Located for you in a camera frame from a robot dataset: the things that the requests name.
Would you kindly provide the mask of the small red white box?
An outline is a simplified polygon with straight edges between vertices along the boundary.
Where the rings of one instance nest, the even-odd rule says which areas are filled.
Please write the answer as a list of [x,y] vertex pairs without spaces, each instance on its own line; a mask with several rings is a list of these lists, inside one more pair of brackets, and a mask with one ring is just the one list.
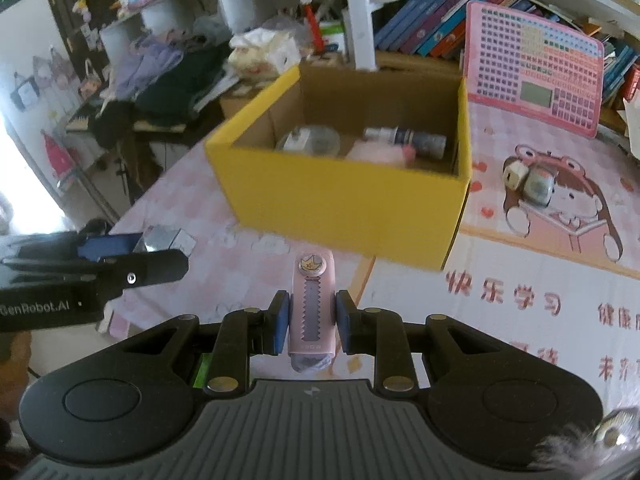
[[183,229],[169,226],[149,226],[134,246],[134,252],[161,252],[178,249],[189,257],[196,246],[196,240]]

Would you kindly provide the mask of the pink plush toy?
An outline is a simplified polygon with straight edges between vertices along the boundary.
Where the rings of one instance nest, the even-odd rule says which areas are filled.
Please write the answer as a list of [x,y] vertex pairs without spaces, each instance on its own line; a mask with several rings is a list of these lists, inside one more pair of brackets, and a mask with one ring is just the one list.
[[356,141],[346,155],[346,159],[396,168],[409,168],[416,160],[416,150],[411,146],[375,141]]

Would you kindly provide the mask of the white blue spray bottle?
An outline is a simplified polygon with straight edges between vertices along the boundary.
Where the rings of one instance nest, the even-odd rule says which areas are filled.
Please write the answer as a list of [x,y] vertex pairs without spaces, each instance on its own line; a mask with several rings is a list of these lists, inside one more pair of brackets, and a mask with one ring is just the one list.
[[446,136],[399,127],[365,128],[363,137],[368,141],[411,146],[417,155],[432,159],[443,159],[447,147]]

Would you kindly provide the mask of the clear packing tape roll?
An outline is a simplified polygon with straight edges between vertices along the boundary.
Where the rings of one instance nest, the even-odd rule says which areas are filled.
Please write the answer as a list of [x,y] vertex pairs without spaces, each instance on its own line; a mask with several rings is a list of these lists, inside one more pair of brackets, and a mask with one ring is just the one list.
[[341,136],[330,127],[318,125],[295,127],[276,145],[277,151],[309,156],[336,157],[340,149]]

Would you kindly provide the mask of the small white charger cube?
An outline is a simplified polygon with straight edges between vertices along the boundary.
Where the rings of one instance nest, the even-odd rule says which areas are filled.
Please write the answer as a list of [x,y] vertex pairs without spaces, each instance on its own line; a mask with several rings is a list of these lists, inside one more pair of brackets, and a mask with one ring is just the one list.
[[504,167],[502,182],[509,190],[517,191],[526,181],[528,174],[528,166],[517,159]]

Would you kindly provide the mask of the grey timer gadget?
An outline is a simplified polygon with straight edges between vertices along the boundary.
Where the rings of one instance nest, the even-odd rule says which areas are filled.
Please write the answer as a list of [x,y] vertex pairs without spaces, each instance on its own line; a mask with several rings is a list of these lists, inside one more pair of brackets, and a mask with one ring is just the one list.
[[536,206],[547,207],[551,202],[557,174],[555,169],[547,166],[530,166],[522,189],[523,197]]

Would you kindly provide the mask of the large white charger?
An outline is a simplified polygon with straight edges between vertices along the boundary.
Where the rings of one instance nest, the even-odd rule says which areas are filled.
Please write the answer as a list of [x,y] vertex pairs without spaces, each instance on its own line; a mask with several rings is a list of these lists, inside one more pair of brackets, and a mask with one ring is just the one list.
[[307,153],[311,148],[311,130],[296,128],[285,138],[281,146],[282,151],[290,153]]

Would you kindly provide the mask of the yellow cardboard box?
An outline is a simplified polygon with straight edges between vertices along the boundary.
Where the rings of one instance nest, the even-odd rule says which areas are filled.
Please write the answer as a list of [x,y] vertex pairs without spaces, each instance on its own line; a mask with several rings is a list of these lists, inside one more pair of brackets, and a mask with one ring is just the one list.
[[[334,129],[340,154],[276,150],[304,125]],[[444,158],[409,168],[346,159],[369,127],[446,136]],[[218,127],[205,153],[243,226],[439,271],[454,246],[472,177],[465,81],[442,70],[302,64]]]

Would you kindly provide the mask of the pink checked tablecloth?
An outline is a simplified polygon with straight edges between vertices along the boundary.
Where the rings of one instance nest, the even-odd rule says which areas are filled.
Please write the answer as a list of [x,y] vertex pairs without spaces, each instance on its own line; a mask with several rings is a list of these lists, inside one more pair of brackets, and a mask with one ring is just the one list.
[[[442,270],[332,249],[335,284],[360,307],[421,323],[441,313],[584,378],[606,408],[639,392],[639,174],[609,146],[469,102],[472,177]],[[292,287],[315,244],[243,226],[199,145],[117,223],[183,229],[196,240],[179,281],[129,289],[118,315],[146,330],[189,313],[205,323],[264,308]],[[547,207],[506,188],[519,159],[558,173]]]

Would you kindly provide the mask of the pile of clothes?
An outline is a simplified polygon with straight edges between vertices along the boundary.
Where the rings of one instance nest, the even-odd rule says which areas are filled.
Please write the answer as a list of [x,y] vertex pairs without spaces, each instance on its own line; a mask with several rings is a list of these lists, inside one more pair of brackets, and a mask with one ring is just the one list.
[[64,127],[104,150],[123,140],[193,146],[221,121],[218,96],[236,79],[228,66],[231,30],[201,16],[190,30],[145,35],[130,44],[108,85]]

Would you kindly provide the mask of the floral tissue box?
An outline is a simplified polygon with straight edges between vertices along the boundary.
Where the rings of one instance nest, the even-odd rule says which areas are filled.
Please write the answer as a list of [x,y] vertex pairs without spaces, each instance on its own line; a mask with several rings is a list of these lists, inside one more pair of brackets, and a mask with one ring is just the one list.
[[255,28],[229,41],[229,65],[241,79],[273,80],[297,66],[302,57],[289,32]]

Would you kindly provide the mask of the red pen in cup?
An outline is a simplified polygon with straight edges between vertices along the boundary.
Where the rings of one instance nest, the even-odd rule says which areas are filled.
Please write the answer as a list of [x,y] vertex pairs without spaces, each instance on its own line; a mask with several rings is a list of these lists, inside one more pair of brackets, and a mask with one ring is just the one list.
[[312,0],[299,0],[299,4],[302,7],[305,18],[307,20],[311,37],[312,44],[314,45],[314,52],[318,54],[322,54],[324,52],[324,42],[321,35],[321,30],[319,27],[319,23],[314,15],[314,9],[312,8]]

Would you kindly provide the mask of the pink keyboard learning toy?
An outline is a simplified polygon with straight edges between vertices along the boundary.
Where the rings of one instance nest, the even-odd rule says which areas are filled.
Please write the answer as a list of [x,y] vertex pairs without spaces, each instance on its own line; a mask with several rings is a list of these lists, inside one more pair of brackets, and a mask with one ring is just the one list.
[[597,134],[604,47],[533,13],[466,6],[463,75],[469,99],[585,138]]

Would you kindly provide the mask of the row of blue books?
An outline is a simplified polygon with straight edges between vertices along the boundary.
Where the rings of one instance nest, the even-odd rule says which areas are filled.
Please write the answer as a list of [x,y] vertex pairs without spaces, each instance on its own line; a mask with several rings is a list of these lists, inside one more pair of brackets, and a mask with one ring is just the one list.
[[376,50],[439,58],[465,31],[466,7],[472,1],[407,0],[374,33]]

